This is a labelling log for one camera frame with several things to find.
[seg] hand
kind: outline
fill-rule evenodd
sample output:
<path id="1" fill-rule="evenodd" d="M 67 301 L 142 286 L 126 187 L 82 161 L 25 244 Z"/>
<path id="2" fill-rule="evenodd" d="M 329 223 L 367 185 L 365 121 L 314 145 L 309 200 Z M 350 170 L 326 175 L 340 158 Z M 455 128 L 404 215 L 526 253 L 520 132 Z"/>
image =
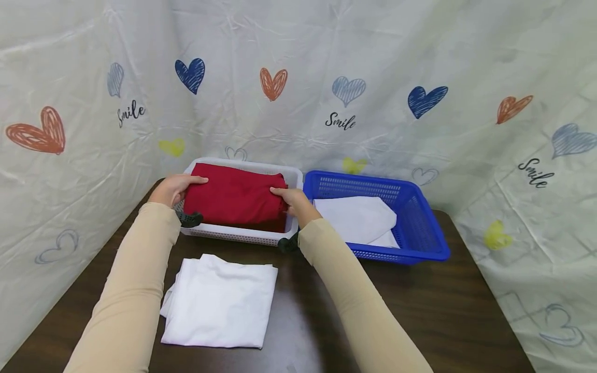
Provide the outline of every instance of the hand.
<path id="1" fill-rule="evenodd" d="M 165 178 L 151 193 L 148 202 L 157 202 L 170 208 L 184 199 L 186 190 L 191 184 L 205 184 L 206 177 L 186 174 L 172 175 Z"/>
<path id="2" fill-rule="evenodd" d="M 298 204 L 311 204 L 306 195 L 300 189 L 285 189 L 285 188 L 274 188 L 269 189 L 273 195 L 280 196 L 288 204 L 288 213 L 292 216 L 297 216 Z"/>

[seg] heart drawing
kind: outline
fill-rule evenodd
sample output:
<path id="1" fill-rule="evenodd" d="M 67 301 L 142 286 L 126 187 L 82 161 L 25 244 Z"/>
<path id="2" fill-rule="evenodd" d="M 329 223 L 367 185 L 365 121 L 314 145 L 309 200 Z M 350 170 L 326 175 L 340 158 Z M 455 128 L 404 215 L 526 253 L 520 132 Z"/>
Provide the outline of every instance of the heart drawing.
<path id="1" fill-rule="evenodd" d="M 408 95 L 408 107 L 413 112 L 415 118 L 419 119 L 433 109 L 444 96 L 448 93 L 448 87 L 437 87 L 429 93 L 425 93 L 423 87 L 414 87 Z"/>
<path id="2" fill-rule="evenodd" d="M 176 60 L 174 63 L 174 69 L 176 75 L 179 76 L 180 81 L 184 84 L 189 91 L 193 94 L 197 94 L 199 85 L 203 81 L 205 75 L 205 63 L 201 58 L 196 58 L 190 62 L 189 68 L 186 67 L 184 62 Z"/>
<path id="3" fill-rule="evenodd" d="M 114 62 L 110 65 L 110 71 L 108 71 L 108 93 L 110 96 L 120 97 L 120 87 L 122 80 L 124 79 L 124 69 L 118 62 Z"/>
<path id="4" fill-rule="evenodd" d="M 419 186 L 424 186 L 435 180 L 435 178 L 439 175 L 439 171 L 434 168 L 430 168 L 424 172 L 422 168 L 415 168 L 411 175 L 416 184 Z"/>
<path id="5" fill-rule="evenodd" d="M 6 136 L 15 144 L 36 152 L 64 152 L 66 139 L 62 119 L 55 108 L 46 106 L 41 109 L 41 130 L 30 124 L 18 123 L 6 127 Z"/>
<path id="6" fill-rule="evenodd" d="M 161 140 L 158 145 L 164 153 L 176 158 L 184 153 L 184 140 L 182 138 L 175 138 L 172 141 Z"/>
<path id="7" fill-rule="evenodd" d="M 485 246 L 491 250 L 506 248 L 512 244 L 512 237 L 504 233 L 504 224 L 501 220 L 496 220 L 489 225 L 485 231 Z"/>
<path id="8" fill-rule="evenodd" d="M 584 342 L 584 335 L 576 326 L 570 325 L 572 318 L 560 304 L 550 304 L 545 308 L 545 325 L 551 333 L 539 333 L 541 338 L 564 347 L 576 347 Z"/>
<path id="9" fill-rule="evenodd" d="M 79 247 L 79 233 L 72 229 L 62 231 L 56 238 L 56 246 L 46 249 L 35 257 L 36 264 L 48 264 L 66 258 Z"/>
<path id="10" fill-rule="evenodd" d="M 570 154 L 586 153 L 597 146 L 597 135 L 591 132 L 579 132 L 578 125 L 566 124 L 558 128 L 552 136 L 552 159 Z"/>
<path id="11" fill-rule="evenodd" d="M 500 107 L 497 109 L 497 123 L 502 124 L 514 118 L 516 114 L 520 113 L 528 104 L 531 103 L 533 97 L 526 96 L 516 101 L 516 97 L 508 96 L 504 98 Z"/>
<path id="12" fill-rule="evenodd" d="M 259 80 L 261 80 L 261 88 L 263 89 L 263 93 L 265 96 L 269 98 L 270 101 L 275 101 L 276 98 L 282 94 L 282 90 L 284 90 L 284 86 L 286 85 L 286 80 L 288 79 L 288 72 L 284 70 L 280 70 L 276 73 L 276 76 L 273 77 L 269 75 L 269 71 L 264 67 L 259 72 Z"/>
<path id="13" fill-rule="evenodd" d="M 365 92 L 365 81 L 354 79 L 348 81 L 347 77 L 340 76 L 332 84 L 332 93 L 344 103 L 344 107 Z"/>
<path id="14" fill-rule="evenodd" d="M 366 159 L 359 159 L 355 162 L 351 157 L 346 157 L 342 161 L 342 170 L 347 174 L 358 175 L 363 171 L 366 165 Z"/>
<path id="15" fill-rule="evenodd" d="M 243 162 L 247 160 L 247 151 L 243 148 L 234 150 L 233 148 L 227 146 L 224 151 L 226 152 L 228 159 L 236 159 L 237 161 Z"/>

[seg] white backdrop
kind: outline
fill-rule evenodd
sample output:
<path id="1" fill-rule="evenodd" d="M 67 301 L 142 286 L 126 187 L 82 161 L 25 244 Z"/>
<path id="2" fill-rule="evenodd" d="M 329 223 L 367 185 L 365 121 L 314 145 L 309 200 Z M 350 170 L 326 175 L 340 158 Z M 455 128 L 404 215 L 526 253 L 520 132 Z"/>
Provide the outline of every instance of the white backdrop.
<path id="1" fill-rule="evenodd" d="M 155 180 L 218 156 L 415 181 L 535 369 L 591 369 L 597 2 L 23 3 L 0 4 L 0 366 Z"/>

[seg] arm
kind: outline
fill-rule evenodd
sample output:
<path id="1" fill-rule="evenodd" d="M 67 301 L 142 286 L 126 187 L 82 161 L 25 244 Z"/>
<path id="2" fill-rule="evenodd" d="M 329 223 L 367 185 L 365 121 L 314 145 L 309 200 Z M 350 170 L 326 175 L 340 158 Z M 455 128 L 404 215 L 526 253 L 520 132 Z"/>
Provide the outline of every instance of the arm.
<path id="1" fill-rule="evenodd" d="M 303 230 L 298 246 L 336 305 L 363 373 L 428 373 L 431 367 L 396 321 L 344 240 L 300 190 L 275 189 Z"/>
<path id="2" fill-rule="evenodd" d="M 204 182 L 188 175 L 166 178 L 141 207 L 65 373 L 147 372 L 168 257 L 180 231 L 171 207 L 189 183 Z"/>

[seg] orange heart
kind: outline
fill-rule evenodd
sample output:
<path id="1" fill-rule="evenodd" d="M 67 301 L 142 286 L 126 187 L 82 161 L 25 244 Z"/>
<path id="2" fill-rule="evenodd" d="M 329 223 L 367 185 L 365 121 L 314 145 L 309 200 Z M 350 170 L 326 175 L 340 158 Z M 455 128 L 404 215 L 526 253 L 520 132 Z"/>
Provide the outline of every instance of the orange heart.
<path id="1" fill-rule="evenodd" d="M 269 71 L 264 67 L 259 73 L 259 79 L 261 79 L 261 88 L 263 93 L 269 98 L 270 101 L 275 101 L 280 96 L 284 86 L 286 85 L 286 79 L 288 79 L 288 72 L 280 70 L 273 77 L 269 75 Z"/>
<path id="2" fill-rule="evenodd" d="M 514 118 L 516 114 L 520 113 L 522 109 L 531 103 L 532 99 L 532 96 L 526 96 L 517 102 L 514 96 L 504 98 L 497 109 L 497 124 L 502 124 Z"/>
<path id="3" fill-rule="evenodd" d="M 51 106 L 41 109 L 41 130 L 29 124 L 12 124 L 6 127 L 6 136 L 24 148 L 57 155 L 64 152 L 66 143 L 62 119 Z"/>

